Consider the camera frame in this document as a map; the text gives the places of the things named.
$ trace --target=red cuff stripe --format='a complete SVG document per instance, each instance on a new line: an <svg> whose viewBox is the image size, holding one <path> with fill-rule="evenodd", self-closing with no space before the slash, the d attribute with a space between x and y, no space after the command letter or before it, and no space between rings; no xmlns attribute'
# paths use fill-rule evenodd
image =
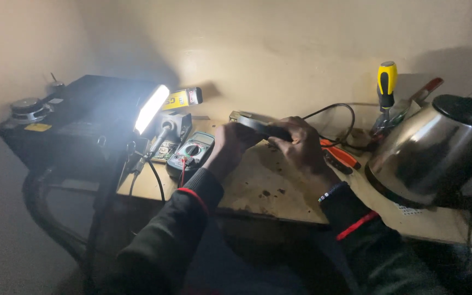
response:
<svg viewBox="0 0 472 295"><path fill-rule="evenodd" d="M342 231L338 236L336 236L336 240L340 241L343 240L347 235L349 235L351 232L356 231L357 228L359 228L362 224L370 221L371 219L379 216L378 213L375 211L369 212L369 214L365 215L364 217L360 218L357 222L349 226L345 231Z"/></svg>
<svg viewBox="0 0 472 295"><path fill-rule="evenodd" d="M191 196L193 196L194 198L196 198L196 200L198 200L198 202L200 203L201 207L203 208L203 211L205 211L205 213L207 215L209 215L209 209L207 209L207 206L205 205L205 203L203 202L203 200L198 196L198 194L196 194L193 190L190 190L188 188L185 188L185 187L180 187L178 189L178 191L183 191L184 193L187 193Z"/></svg>

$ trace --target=orange pliers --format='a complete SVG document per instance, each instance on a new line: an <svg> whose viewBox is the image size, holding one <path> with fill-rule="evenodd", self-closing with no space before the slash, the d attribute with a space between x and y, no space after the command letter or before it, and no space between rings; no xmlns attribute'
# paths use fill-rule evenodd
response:
<svg viewBox="0 0 472 295"><path fill-rule="evenodd" d="M331 145L331 141L326 139L320 139L321 149L324 151L325 160L331 164L338 171L345 175L352 174L352 168L358 170L362 165L348 152L339 149L335 146L324 147L325 145Z"/></svg>

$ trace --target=hand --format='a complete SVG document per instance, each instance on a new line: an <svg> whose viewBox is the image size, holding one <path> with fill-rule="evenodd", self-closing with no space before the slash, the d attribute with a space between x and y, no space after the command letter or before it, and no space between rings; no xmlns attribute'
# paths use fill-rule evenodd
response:
<svg viewBox="0 0 472 295"><path fill-rule="evenodd" d="M220 182L240 164L245 151L263 139L254 129L235 122L219 126L214 137L213 153L203 168Z"/></svg>
<svg viewBox="0 0 472 295"><path fill-rule="evenodd" d="M340 182L336 173L325 163L318 131L314 127L300 117L287 117L272 125L282 127L291 134L292 142L277 137L269 137L268 141L278 146L292 166L308 178L316 176L319 182L330 186L329 189Z"/></svg>

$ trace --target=black kettle lid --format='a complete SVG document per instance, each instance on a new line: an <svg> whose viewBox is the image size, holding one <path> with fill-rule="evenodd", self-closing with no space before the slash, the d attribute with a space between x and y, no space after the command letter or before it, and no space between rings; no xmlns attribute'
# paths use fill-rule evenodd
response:
<svg viewBox="0 0 472 295"><path fill-rule="evenodd" d="M433 107L441 114L472 126L472 98L440 95L434 98Z"/></svg>

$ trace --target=stainless steel kettle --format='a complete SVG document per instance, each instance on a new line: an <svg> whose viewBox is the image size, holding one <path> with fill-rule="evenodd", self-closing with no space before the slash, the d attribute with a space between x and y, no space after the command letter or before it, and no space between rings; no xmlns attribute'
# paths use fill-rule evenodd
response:
<svg viewBox="0 0 472 295"><path fill-rule="evenodd" d="M472 98L436 97L389 134L365 174L404 206L439 205L440 196L455 194L472 177ZM469 205L460 207L472 206L472 196L464 200Z"/></svg>

